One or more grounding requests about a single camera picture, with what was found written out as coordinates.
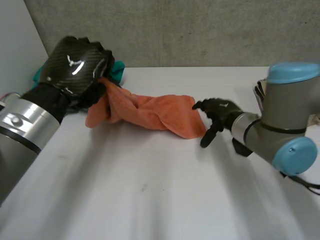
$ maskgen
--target white table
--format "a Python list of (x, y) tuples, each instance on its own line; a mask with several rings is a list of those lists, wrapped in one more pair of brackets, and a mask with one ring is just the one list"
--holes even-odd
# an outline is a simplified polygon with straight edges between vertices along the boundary
[[(123, 86), (140, 95), (227, 98), (258, 112), (252, 86), (266, 72), (127, 68)], [(88, 129), (85, 118), (65, 118), (0, 208), (1, 240), (320, 238), (320, 198), (257, 155), (236, 155), (227, 130), (201, 149), (200, 139), (125, 122)], [(308, 135), (319, 144), (317, 128)], [(320, 183), (319, 171), (318, 160), (305, 175)]]

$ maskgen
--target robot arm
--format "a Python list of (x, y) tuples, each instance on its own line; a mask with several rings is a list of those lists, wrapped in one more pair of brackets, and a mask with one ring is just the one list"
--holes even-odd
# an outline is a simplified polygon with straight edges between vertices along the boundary
[(320, 113), (318, 64), (281, 63), (269, 69), (261, 118), (243, 112), (232, 101), (211, 98), (193, 107), (212, 119), (201, 141), (207, 147), (218, 131), (231, 131), (233, 146), (245, 157), (255, 152), (286, 176), (305, 172), (317, 157), (317, 146), (305, 137), (308, 118)]
[(98, 83), (114, 64), (111, 51), (87, 38), (63, 38), (39, 85), (0, 111), (0, 205), (58, 130), (67, 108), (88, 108), (105, 92)]

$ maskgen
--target black cable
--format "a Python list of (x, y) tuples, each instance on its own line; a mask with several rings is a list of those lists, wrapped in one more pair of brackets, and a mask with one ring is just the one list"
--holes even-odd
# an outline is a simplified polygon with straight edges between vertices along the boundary
[(314, 183), (307, 182), (306, 180), (303, 180), (301, 177), (298, 177), (298, 176), (287, 176), (282, 172), (280, 172), (280, 174), (284, 178), (288, 177), (289, 179), (291, 179), (292, 181), (296, 182), (297, 184), (300, 184), (300, 185), (304, 186), (306, 189), (308, 189), (313, 194), (316, 194), (316, 195), (320, 196), (320, 192), (316, 192), (316, 191), (313, 190), (313, 189), (320, 190), (320, 185), (319, 184), (314, 184)]

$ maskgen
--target white wall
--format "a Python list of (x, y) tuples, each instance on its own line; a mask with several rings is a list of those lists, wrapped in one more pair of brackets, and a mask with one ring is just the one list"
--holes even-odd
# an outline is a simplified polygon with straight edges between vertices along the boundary
[(0, 96), (22, 94), (48, 55), (23, 0), (0, 1)]

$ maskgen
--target blue end cap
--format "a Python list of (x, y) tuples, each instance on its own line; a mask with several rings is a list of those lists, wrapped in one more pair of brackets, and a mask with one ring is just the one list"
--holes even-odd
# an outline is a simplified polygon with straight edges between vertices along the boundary
[(288, 176), (295, 176), (309, 169), (317, 154), (316, 144), (310, 138), (300, 136), (287, 142), (276, 152), (272, 166)]
[(290, 84), (320, 76), (320, 65), (306, 62), (283, 62), (269, 68), (270, 84)]

